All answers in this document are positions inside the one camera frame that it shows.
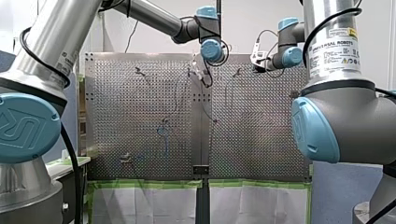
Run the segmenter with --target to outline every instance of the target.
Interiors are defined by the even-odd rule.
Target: metal pole
[[[147,0],[126,0],[115,9],[170,36],[178,35],[183,25],[178,17]]]

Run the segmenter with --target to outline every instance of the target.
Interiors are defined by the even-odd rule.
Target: white wall
[[[193,15],[196,8],[214,6],[215,0],[151,0],[154,4],[181,17]],[[363,1],[363,13],[357,18],[362,72],[378,87],[389,88],[391,9],[392,0]],[[278,22],[286,17],[303,18],[303,8],[297,0],[238,0],[223,1],[223,39],[233,46],[233,53],[251,53],[257,34],[263,29],[277,29]],[[105,51],[124,52],[135,20],[127,19],[117,11],[105,15]],[[276,39],[262,37],[262,48],[269,49]],[[158,31],[139,23],[128,52],[135,53],[193,53],[199,52],[197,41],[175,45]]]

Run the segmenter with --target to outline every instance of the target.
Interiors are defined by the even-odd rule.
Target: robotic arm
[[[102,4],[113,3],[47,1],[35,25],[22,33],[23,50],[11,69],[0,74],[0,223],[63,222],[62,184],[51,181],[41,156],[53,147],[61,130],[67,138],[60,120],[67,103],[64,88]],[[201,55],[208,62],[224,59],[213,7],[199,8],[189,21],[147,0],[125,0],[115,9],[170,35],[175,43],[199,39]]]
[[[313,161],[384,165],[370,203],[355,208],[354,224],[395,223],[396,94],[361,74],[355,24],[360,2],[304,0],[305,36],[297,20],[283,20],[278,53],[253,63],[268,72],[304,60],[308,84],[291,107],[297,147]],[[303,51],[298,42],[305,42]],[[377,97],[377,91],[387,97]]]

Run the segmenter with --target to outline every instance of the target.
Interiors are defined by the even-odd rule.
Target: metal bracket
[[[209,175],[208,165],[194,165],[192,171],[195,175]]]

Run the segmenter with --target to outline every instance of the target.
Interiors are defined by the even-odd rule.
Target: green tape
[[[243,187],[243,186],[274,188],[274,189],[308,189],[308,188],[310,188],[310,184],[306,184],[306,183],[291,183],[291,182],[246,180],[246,179],[209,180],[210,188],[235,188],[235,187]]]
[[[87,187],[87,200],[88,200],[88,224],[92,224],[92,213],[93,213],[93,194],[95,193],[94,185],[88,185]]]
[[[310,176],[314,175],[314,164],[309,164],[309,175]]]
[[[311,216],[312,216],[312,184],[306,183],[309,186],[308,189],[308,198],[306,200],[306,224],[311,224]]]
[[[202,181],[154,181],[138,179],[120,179],[113,181],[90,181],[88,183],[95,189],[198,189]]]
[[[78,163],[81,163],[81,162],[83,162],[83,161],[85,161],[85,160],[87,160],[87,159],[89,159],[89,157],[78,157],[78,158],[77,158]],[[47,163],[47,165],[54,165],[54,164],[59,164],[59,165],[71,165],[71,164],[72,164],[72,161],[71,161],[70,159],[66,159],[65,161],[56,160],[56,161],[50,161],[50,162]]]

